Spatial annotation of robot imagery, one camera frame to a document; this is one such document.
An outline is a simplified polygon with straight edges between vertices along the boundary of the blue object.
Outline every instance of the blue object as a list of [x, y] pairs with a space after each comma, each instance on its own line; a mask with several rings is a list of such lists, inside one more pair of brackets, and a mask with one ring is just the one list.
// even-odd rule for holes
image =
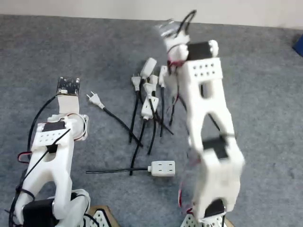
[[303, 57], [303, 35], [297, 41], [297, 43], [293, 46], [293, 49]]

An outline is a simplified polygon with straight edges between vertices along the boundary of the white plastic part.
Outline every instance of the white plastic part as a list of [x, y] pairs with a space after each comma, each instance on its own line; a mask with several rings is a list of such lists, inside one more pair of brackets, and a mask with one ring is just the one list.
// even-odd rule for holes
[[198, 223], [193, 215], [187, 214], [180, 227], [222, 227], [222, 217], [212, 218], [204, 223]]
[[156, 75], [151, 75], [150, 79], [151, 79], [150, 82], [153, 85], [152, 90], [156, 91], [157, 90], [157, 84], [158, 84], [158, 77]]
[[57, 122], [62, 119], [66, 120], [66, 118], [69, 119], [66, 122], [71, 124], [69, 128], [71, 128], [74, 140], [85, 140], [88, 136], [89, 130], [89, 117], [85, 114], [53, 114], [51, 117], [47, 118], [47, 122]]
[[165, 87], [164, 77], [167, 75], [167, 66], [162, 65], [159, 73], [159, 85]]
[[101, 109], [103, 109], [105, 106], [101, 102], [98, 94], [95, 94], [91, 91], [92, 96], [86, 95], [89, 98], [89, 101], [97, 106], [99, 106]]
[[145, 90], [145, 92], [147, 94], [147, 97], [151, 97], [154, 85], [150, 84], [150, 83], [144, 83], [143, 87], [144, 87], [144, 90]]
[[90, 208], [90, 197], [84, 189], [73, 190], [73, 192], [77, 193], [78, 196], [68, 204], [66, 218], [60, 220], [56, 227], [83, 227], [83, 214], [87, 207]]
[[140, 90], [140, 81], [141, 81], [141, 77], [132, 77], [132, 83], [134, 85], [135, 91]]
[[[97, 210], [93, 218], [98, 222], [100, 227], [110, 227], [110, 224], [107, 222], [107, 219], [103, 211]], [[90, 220], [89, 218], [85, 217], [85, 219], [86, 219], [86, 223], [89, 223], [89, 225], [87, 225], [88, 227], [98, 227], [97, 224], [92, 220]]]
[[153, 70], [155, 69], [157, 64], [157, 61], [153, 58], [149, 58], [146, 63], [144, 64], [141, 72], [140, 72], [140, 76], [143, 79], [147, 79], [153, 72]]
[[176, 174], [175, 161], [154, 161], [148, 167], [152, 176], [174, 176]]
[[[159, 99], [157, 97], [153, 97], [153, 96], [151, 96], [150, 99], [151, 99], [151, 102], [152, 102], [153, 109], [156, 112], [157, 107], [158, 107], [158, 103], [159, 103]], [[151, 108], [148, 97], [146, 97], [146, 99], [143, 103], [142, 110], [141, 110], [141, 116], [146, 120], [153, 118], [152, 108]]]
[[[68, 130], [56, 130], [49, 132], [37, 132], [32, 146], [32, 157], [30, 159], [29, 171], [46, 152], [46, 146], [50, 141], [45, 137], [56, 140]], [[74, 140], [71, 132], [68, 132], [56, 144], [58, 148], [55, 154], [47, 154], [34, 168], [23, 183], [23, 189], [28, 190], [36, 196], [42, 187], [49, 181], [56, 184], [56, 193], [53, 204], [53, 214], [57, 219], [64, 219], [68, 214], [68, 205], [71, 200], [71, 161], [74, 149]], [[22, 207], [28, 204], [32, 198], [26, 193], [21, 193], [16, 203], [16, 216], [23, 223]]]
[[[169, 49], [171, 43], [170, 41], [166, 43]], [[216, 41], [210, 41], [210, 44], [213, 55], [216, 55], [218, 52]], [[240, 176], [244, 166], [243, 154], [233, 136], [225, 138], [227, 159], [219, 160], [212, 149], [203, 151], [201, 131], [207, 114], [210, 114], [218, 124], [220, 133], [234, 135], [232, 117], [224, 97], [222, 78], [220, 59], [210, 58], [186, 61], [177, 68], [176, 73], [172, 72], [165, 80], [168, 81], [166, 82], [168, 87], [173, 87], [173, 92], [175, 86], [179, 85], [179, 95], [187, 107], [187, 128], [190, 137], [188, 141], [201, 159], [193, 198], [193, 213], [199, 222], [205, 221], [205, 210], [216, 199], [222, 199], [225, 211], [233, 210], [239, 194]], [[204, 97], [201, 96], [201, 85], [204, 88]]]
[[59, 113], [79, 113], [79, 99], [78, 96], [57, 96], [59, 103]]
[[217, 57], [219, 53], [219, 45], [217, 41], [210, 40], [208, 41], [208, 44], [210, 45], [210, 52], [213, 54], [213, 58]]

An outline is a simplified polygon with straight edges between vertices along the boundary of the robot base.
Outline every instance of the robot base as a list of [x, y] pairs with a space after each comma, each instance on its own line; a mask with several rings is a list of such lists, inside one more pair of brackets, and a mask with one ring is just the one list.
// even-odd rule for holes
[[[193, 215], [187, 214], [180, 227], [222, 227], [222, 217], [210, 219], [205, 223], [197, 223]], [[225, 219], [224, 227], [234, 227], [234, 225]]]

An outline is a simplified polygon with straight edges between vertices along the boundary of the red wire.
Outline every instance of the red wire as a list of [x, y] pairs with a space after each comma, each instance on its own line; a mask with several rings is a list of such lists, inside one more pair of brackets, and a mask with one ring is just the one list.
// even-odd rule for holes
[[21, 161], [20, 159], [21, 159], [21, 157], [22, 157], [23, 155], [30, 155], [31, 153], [32, 153], [31, 151], [25, 151], [25, 152], [19, 153], [18, 156], [17, 156], [18, 162], [20, 162], [20, 163], [25, 163], [25, 164], [29, 164], [29, 162], [27, 162], [27, 161]]

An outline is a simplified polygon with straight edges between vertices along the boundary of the white wall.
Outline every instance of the white wall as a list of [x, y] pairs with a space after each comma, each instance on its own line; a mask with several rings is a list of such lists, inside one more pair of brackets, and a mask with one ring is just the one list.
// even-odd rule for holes
[[303, 29], [303, 0], [0, 0], [0, 14], [181, 20]]

